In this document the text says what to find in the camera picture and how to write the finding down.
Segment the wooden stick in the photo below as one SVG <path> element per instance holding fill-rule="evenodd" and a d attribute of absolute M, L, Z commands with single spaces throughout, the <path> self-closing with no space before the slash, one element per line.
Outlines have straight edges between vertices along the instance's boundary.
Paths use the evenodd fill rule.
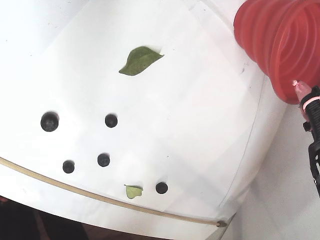
<path fill-rule="evenodd" d="M 192 222 L 192 223 L 197 223 L 197 224 L 208 224 L 208 225 L 214 225 L 217 227 L 225 227 L 224 223 L 221 221 L 212 221 L 212 220 L 204 220 L 204 219 L 199 219 L 199 218 L 195 218 L 195 217 L 188 217 L 188 216 L 180 216 L 180 215 L 176 215 L 176 214 L 172 214 L 172 213 L 167 213 L 167 212 L 162 212 L 162 211 L 158 211 L 158 210 L 153 210 L 153 209 L 149 209 L 149 208 L 145 208 L 145 207 L 141 207 L 141 206 L 136 206 L 130 203 L 126 203 L 123 201 L 119 201 L 119 200 L 115 200 L 106 196 L 101 196 L 99 194 L 93 193 L 93 192 L 89 192 L 80 188 L 77 188 L 75 186 L 71 186 L 68 184 L 65 184 L 63 182 L 54 180 L 52 178 L 49 178 L 47 176 L 41 175 L 39 173 L 36 173 L 34 171 L 31 171 L 29 169 L 26 169 L 22 166 L 19 166 L 11 161 L 8 161 L 4 158 L 0 157 L 0 164 L 3 166 L 6 166 L 12 170 L 15 170 L 21 174 L 27 175 L 31 178 L 37 179 L 39 181 L 42 181 L 44 183 L 47 184 L 51 184 L 53 186 L 56 186 L 58 188 L 73 192 L 75 194 L 79 194 L 88 198 L 92 198 L 95 200 L 99 200 L 108 204 L 112 204 L 112 205 L 116 205 L 119 207 L 123 207 L 123 208 L 127 208 L 127 209 L 131 209 L 131 210 L 135 210 L 135 211 L 139 211 L 139 212 L 143 212 L 146 214 L 153 214 L 153 215 L 157 215 L 157 216 L 161 216 L 161 217 L 165 217 L 165 218 L 170 218 L 170 219 L 177 219 L 177 220 L 181 220 L 181 221 L 186 221 L 186 222 Z"/>

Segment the red plastic tube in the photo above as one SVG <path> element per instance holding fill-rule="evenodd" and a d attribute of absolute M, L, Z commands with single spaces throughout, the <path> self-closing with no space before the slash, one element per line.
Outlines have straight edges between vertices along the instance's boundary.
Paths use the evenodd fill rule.
<path fill-rule="evenodd" d="M 320 84 L 320 0 L 247 0 L 234 36 L 284 102 L 299 103 L 293 80 Z"/>

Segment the white wall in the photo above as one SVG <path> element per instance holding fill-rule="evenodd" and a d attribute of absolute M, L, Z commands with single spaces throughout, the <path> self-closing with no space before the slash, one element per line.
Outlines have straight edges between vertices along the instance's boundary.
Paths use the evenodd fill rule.
<path fill-rule="evenodd" d="M 320 198 L 310 172 L 308 146 L 297 106 L 287 107 L 251 189 L 222 240 L 315 240 Z"/>

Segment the small yellow-green leaf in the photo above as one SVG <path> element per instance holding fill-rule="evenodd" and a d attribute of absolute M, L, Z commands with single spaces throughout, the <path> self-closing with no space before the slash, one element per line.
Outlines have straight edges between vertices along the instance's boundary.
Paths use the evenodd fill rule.
<path fill-rule="evenodd" d="M 129 199 L 134 199 L 137 196 L 142 196 L 143 189 L 139 186 L 128 186 L 125 185 L 126 196 Z"/>
<path fill-rule="evenodd" d="M 119 73 L 135 76 L 163 56 L 164 55 L 160 55 L 146 46 L 139 46 L 129 53 L 126 65 L 119 71 Z"/>

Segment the pink tape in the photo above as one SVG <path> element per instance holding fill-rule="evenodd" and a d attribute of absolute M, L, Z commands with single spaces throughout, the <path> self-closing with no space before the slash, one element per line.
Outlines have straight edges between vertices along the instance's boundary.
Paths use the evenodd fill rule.
<path fill-rule="evenodd" d="M 306 101 L 302 107 L 303 111 L 306 112 L 306 106 L 315 100 L 320 100 L 320 96 L 314 96 L 313 98 L 310 98 L 308 101 Z"/>

